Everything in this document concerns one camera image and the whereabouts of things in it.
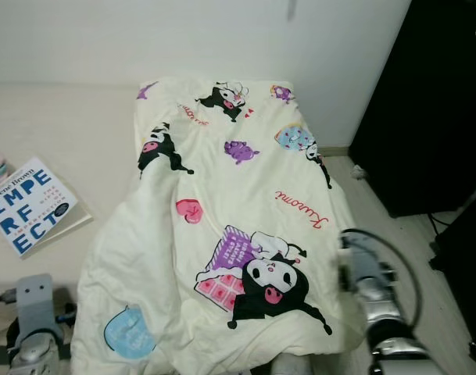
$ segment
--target blue speech bubble print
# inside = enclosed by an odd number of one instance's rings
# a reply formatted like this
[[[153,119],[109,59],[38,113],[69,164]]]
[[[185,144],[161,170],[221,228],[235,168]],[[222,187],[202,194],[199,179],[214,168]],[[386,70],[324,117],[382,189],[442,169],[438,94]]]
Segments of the blue speech bubble print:
[[[156,343],[145,325],[142,311],[128,306],[104,329],[106,344],[127,359],[139,359],[154,350]]]

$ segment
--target white blanket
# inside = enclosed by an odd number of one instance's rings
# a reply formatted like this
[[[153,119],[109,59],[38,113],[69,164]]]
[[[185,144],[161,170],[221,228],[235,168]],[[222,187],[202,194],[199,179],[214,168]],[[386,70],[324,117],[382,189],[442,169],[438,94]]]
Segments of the white blanket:
[[[136,102],[141,179],[84,264],[73,373],[217,374],[355,348],[365,322],[337,267],[353,222],[292,86],[163,78]]]

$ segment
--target purple cartoon character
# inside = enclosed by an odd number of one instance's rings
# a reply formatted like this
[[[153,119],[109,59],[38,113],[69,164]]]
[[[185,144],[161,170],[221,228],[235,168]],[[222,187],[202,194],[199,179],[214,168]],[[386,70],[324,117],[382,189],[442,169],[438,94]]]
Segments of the purple cartoon character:
[[[246,145],[246,142],[241,141],[225,142],[224,151],[232,156],[232,159],[236,159],[236,164],[243,160],[250,160],[253,156],[260,154],[260,151],[253,151]]]
[[[272,97],[276,97],[277,99],[285,100],[286,104],[290,102],[290,100],[295,99],[295,96],[293,96],[292,91],[289,88],[282,87],[282,86],[277,86],[273,84],[270,87],[270,93]]]

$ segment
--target floor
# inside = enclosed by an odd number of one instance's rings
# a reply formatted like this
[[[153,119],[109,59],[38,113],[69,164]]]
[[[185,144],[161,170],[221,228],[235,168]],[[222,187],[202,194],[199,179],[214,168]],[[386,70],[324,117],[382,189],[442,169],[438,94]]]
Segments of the floor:
[[[428,244],[435,236],[428,218],[424,215],[390,218],[367,182],[351,178],[353,164],[348,157],[326,158],[326,165],[330,175],[344,188],[356,225],[388,239],[406,254],[414,267],[424,295],[424,309],[416,335],[429,349],[432,358],[449,375],[476,375],[476,363],[468,356],[470,335],[455,299],[444,276],[428,266],[428,260],[433,256]],[[455,215],[443,212],[437,217],[448,221]],[[387,253],[382,253],[381,257],[398,271],[396,290],[410,316],[414,304],[410,279],[396,258]],[[370,356],[366,345],[361,345],[354,352],[343,355],[315,356],[312,363],[316,375],[359,375],[367,373]],[[63,363],[61,373],[67,371],[68,364]],[[2,374],[6,374],[5,367],[0,367]]]

